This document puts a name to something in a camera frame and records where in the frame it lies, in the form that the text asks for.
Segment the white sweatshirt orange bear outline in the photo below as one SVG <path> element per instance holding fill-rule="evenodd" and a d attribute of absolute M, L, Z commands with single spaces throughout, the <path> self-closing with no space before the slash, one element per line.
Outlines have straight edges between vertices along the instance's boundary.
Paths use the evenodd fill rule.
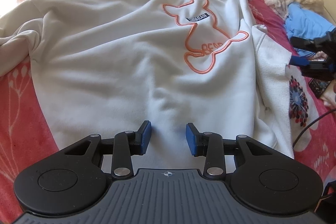
<path fill-rule="evenodd" d="M 1 18 L 1 73 L 25 57 L 59 148 L 149 120 L 135 168 L 200 168 L 189 122 L 293 156 L 291 54 L 248 0 L 27 0 Z"/>

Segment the blue folded garment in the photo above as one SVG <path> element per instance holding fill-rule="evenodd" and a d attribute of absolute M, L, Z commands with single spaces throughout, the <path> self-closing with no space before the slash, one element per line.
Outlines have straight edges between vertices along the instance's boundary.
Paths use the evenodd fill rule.
<path fill-rule="evenodd" d="M 293 2 L 288 6 L 288 17 L 284 24 L 288 40 L 292 37 L 302 39 L 321 38 L 328 31 L 335 29 L 335 25 L 319 14 L 301 8 L 299 3 Z"/>

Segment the pink floral bed blanket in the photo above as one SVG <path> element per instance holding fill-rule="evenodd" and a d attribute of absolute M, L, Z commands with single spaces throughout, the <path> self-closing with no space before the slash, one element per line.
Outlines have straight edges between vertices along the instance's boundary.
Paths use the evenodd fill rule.
<path fill-rule="evenodd" d="M 281 19 L 263 0 L 249 1 L 257 23 L 265 24 L 276 42 L 290 49 Z M 313 103 L 309 103 L 310 118 L 315 120 L 329 109 L 315 98 L 308 80 L 296 76 L 291 67 L 290 76 L 296 79 L 293 88 Z M 303 137 L 311 136 L 304 150 Z M 313 168 L 324 183 L 335 180 L 335 113 L 312 125 L 295 146 L 295 159 Z M 1 76 L 1 222 L 12 223 L 22 213 L 14 195 L 14 179 L 19 171 L 56 152 L 56 143 L 42 114 L 34 91 L 28 55 L 9 73 Z"/>

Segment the black smartphone lit screen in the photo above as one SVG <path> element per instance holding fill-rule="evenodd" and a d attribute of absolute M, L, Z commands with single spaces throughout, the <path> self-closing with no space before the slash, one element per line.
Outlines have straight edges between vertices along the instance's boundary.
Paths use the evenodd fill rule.
<path fill-rule="evenodd" d="M 318 79 L 311 79 L 309 87 L 316 98 L 320 98 L 325 90 L 328 88 L 330 81 L 322 81 Z"/>

